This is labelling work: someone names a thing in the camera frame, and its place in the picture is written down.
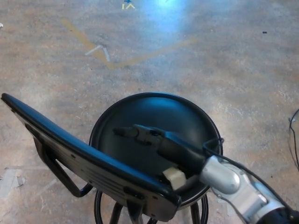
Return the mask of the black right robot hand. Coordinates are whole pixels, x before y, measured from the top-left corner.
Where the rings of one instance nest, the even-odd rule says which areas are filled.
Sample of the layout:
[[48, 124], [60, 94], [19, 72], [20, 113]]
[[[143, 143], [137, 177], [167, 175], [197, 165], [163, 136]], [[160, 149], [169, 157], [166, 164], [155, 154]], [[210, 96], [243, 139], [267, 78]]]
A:
[[200, 175], [208, 156], [201, 148], [183, 140], [174, 132], [164, 131], [156, 127], [133, 125], [117, 127], [115, 135], [133, 138], [140, 145], [152, 146], [159, 156], [177, 164], [177, 168], [168, 168], [163, 175], [173, 190], [187, 183], [187, 174]]

